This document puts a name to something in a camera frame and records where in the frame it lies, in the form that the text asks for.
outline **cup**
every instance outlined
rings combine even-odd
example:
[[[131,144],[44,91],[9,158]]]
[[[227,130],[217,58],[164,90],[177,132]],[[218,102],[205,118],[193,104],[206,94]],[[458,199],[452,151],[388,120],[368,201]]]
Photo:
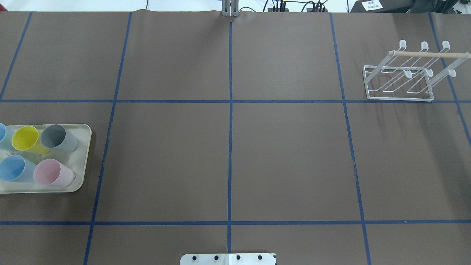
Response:
[[[43,155],[48,153],[49,149],[41,145],[39,136],[38,129],[33,126],[23,126],[15,132],[11,144],[16,150]]]
[[[0,180],[9,182],[34,182],[36,164],[19,155],[13,155],[0,162]]]
[[[6,127],[3,123],[0,123],[0,149],[6,151],[16,151],[11,144],[11,137],[15,132]]]
[[[59,124],[44,129],[40,142],[46,148],[66,153],[74,152],[78,144],[77,138]]]
[[[65,187],[72,183],[75,173],[55,159],[46,159],[38,164],[33,176],[39,185]]]

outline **gray tabletop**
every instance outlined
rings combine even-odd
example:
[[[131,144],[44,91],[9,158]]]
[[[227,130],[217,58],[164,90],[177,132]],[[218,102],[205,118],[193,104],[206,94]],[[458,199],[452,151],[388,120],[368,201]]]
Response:
[[[1,12],[0,122],[93,136],[78,191],[0,195],[0,264],[469,263],[469,62],[432,103],[366,100],[362,66],[470,22]]]

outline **cream rectangular tray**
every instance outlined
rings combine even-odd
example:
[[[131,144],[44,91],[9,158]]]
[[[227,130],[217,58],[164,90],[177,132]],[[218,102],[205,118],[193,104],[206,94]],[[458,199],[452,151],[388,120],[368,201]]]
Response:
[[[17,131],[19,128],[24,125],[9,125],[8,128],[13,131]],[[38,131],[42,132],[49,124],[43,125],[32,125]],[[5,193],[39,193],[39,192],[73,192],[78,190],[82,184],[85,177],[85,168],[87,167],[87,158],[88,152],[90,149],[91,141],[91,129],[86,124],[62,124],[62,126],[67,129],[71,134],[73,134],[78,139],[77,149],[72,153],[63,153],[59,151],[53,151],[45,154],[38,155],[33,153],[28,153],[24,151],[17,151],[15,155],[21,155],[22,157],[30,160],[31,162],[38,164],[41,161],[53,158],[60,163],[66,165],[72,171],[74,171],[77,176],[74,178],[72,183],[66,187],[49,187],[41,186],[39,184],[33,183],[20,183],[20,182],[6,182],[0,181],[0,194]],[[0,150],[0,160],[3,160],[8,155],[11,155],[11,152],[5,150]]]

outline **white sticker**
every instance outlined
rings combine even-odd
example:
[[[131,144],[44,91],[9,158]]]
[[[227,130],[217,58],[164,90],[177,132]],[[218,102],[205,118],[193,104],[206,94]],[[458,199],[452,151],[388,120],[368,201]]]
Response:
[[[376,10],[376,9],[381,9],[382,8],[380,0],[370,0],[370,1],[366,1],[366,2],[361,2],[361,4],[363,5],[363,7],[365,7],[366,11]]]

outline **blue cup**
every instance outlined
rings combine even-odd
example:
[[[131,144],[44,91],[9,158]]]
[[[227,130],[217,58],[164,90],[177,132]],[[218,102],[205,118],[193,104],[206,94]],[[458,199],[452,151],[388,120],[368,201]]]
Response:
[[[11,137],[15,132],[6,127],[3,123],[0,123],[0,149],[6,151],[16,151],[11,144]]]
[[[34,182],[36,164],[22,156],[9,156],[0,162],[0,180],[10,182]]]

